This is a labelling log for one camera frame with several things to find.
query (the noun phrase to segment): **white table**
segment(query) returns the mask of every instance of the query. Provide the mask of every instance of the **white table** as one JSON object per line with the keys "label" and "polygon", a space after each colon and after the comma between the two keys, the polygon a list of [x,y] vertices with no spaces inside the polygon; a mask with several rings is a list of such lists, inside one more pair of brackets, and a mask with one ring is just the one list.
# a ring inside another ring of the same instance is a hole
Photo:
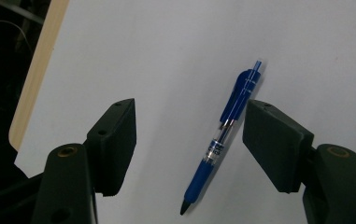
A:
{"label": "white table", "polygon": [[314,147],[356,152],[356,1],[76,0],[16,163],[41,173],[51,150],[82,143],[111,104],[133,97],[135,154],[121,192],[97,198],[100,223],[306,223],[304,188],[278,193],[242,126],[206,194],[179,214],[237,75],[258,57],[256,99],[313,132]]}

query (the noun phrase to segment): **pen cap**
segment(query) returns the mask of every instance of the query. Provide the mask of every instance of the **pen cap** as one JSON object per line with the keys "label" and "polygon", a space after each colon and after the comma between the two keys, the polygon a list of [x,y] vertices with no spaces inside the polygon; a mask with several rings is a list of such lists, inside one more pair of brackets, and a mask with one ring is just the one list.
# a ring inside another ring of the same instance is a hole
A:
{"label": "pen cap", "polygon": [[253,69],[242,72],[236,79],[236,83],[231,93],[227,106],[221,114],[221,122],[228,119],[238,120],[244,110],[247,100],[250,98],[256,83],[259,81],[260,73],[257,71],[260,62],[257,62]]}

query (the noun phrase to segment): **wooden edge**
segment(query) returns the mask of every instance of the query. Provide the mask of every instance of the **wooden edge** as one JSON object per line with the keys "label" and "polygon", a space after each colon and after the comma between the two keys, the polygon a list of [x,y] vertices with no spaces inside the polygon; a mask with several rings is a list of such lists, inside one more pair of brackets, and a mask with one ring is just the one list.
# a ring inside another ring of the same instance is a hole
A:
{"label": "wooden edge", "polygon": [[69,0],[52,0],[38,38],[36,52],[22,89],[14,119],[9,128],[9,143],[18,151],[35,106],[43,77],[61,27]]}

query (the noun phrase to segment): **transparent pen barrel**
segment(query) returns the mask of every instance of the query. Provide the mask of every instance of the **transparent pen barrel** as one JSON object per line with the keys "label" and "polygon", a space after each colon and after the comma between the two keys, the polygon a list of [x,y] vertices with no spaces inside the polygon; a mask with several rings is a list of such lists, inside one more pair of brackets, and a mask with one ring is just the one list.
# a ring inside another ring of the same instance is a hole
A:
{"label": "transparent pen barrel", "polygon": [[211,163],[212,165],[216,164],[224,150],[224,144],[227,142],[230,132],[233,129],[233,124],[234,120],[232,119],[227,120],[220,126],[210,142],[206,155],[203,158],[206,163]]}

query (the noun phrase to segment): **pen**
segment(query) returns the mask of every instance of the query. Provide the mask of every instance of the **pen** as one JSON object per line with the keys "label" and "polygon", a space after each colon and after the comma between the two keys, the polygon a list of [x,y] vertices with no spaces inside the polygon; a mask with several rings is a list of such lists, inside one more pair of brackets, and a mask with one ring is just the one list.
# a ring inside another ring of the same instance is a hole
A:
{"label": "pen", "polygon": [[244,71],[238,76],[227,106],[221,114],[221,126],[210,142],[207,152],[184,194],[183,204],[180,208],[181,215],[198,199],[201,189],[212,173],[213,167],[224,150],[224,143],[227,141],[230,131],[242,114],[245,104],[259,80],[258,70],[261,64],[261,61],[257,61],[252,69]]}

